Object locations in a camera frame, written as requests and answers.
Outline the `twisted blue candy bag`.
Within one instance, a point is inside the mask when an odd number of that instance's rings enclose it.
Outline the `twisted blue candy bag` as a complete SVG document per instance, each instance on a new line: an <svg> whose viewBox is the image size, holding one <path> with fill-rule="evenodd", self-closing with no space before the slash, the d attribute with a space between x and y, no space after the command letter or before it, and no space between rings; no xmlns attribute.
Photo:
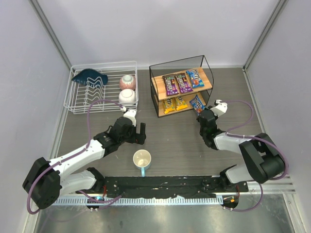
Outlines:
<svg viewBox="0 0 311 233"><path fill-rule="evenodd" d="M190 105L193 107L197 115L199 115L205 109L205 105L200 100L198 95L195 95L195 97L190 100Z"/></svg>

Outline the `yellow candy bag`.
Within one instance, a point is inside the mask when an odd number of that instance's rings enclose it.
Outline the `yellow candy bag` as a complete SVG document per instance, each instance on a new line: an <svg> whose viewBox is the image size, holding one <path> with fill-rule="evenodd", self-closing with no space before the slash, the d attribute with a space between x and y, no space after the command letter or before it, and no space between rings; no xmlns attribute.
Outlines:
<svg viewBox="0 0 311 233"><path fill-rule="evenodd" d="M187 103L182 99L181 96L175 97L175 98L173 98L173 100L174 100L174 104L175 104L175 109L177 111L181 111L183 109L188 108Z"/></svg>
<svg viewBox="0 0 311 233"><path fill-rule="evenodd" d="M176 111L173 98L163 100L162 103L163 103L164 114L168 114L168 113Z"/></svg>

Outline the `purple candy bag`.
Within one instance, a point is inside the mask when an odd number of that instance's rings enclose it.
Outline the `purple candy bag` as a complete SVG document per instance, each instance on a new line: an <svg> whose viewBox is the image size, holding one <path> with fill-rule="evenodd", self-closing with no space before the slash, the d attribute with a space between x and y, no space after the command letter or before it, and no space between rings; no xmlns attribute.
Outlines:
<svg viewBox="0 0 311 233"><path fill-rule="evenodd" d="M162 79L165 84L167 96L173 96L179 93L177 85L176 85L176 80L173 74L164 75L162 76Z"/></svg>
<svg viewBox="0 0 311 233"><path fill-rule="evenodd" d="M181 94L192 92L192 88L186 78L185 73L177 73L174 75L176 82L178 83Z"/></svg>

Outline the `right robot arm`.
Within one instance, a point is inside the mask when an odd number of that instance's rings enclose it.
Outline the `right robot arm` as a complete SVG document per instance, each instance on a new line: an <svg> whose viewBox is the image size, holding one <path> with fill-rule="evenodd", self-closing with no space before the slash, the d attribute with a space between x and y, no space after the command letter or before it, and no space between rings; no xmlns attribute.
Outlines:
<svg viewBox="0 0 311 233"><path fill-rule="evenodd" d="M240 182L283 178L287 162L271 138L260 133L256 136L232 135L218 128L216 120L226 112L226 106L205 108L198 114L200 135L205 145L213 150L230 151L242 156L244 163L233 165L220 172L221 186L226 189Z"/></svg>

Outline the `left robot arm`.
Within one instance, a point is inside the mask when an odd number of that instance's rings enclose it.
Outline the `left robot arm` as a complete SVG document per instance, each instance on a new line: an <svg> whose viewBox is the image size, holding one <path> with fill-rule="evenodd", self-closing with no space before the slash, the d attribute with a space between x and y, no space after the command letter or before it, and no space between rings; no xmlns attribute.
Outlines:
<svg viewBox="0 0 311 233"><path fill-rule="evenodd" d="M104 176L89 167L77 173L76 170L114 153L123 143L143 145L146 139L146 124L140 124L140 132L133 117L119 117L114 125L92 137L86 145L61 157L35 160L22 187L27 192L27 210L33 201L39 210L51 206L60 196L72 192L100 192L104 187Z"/></svg>

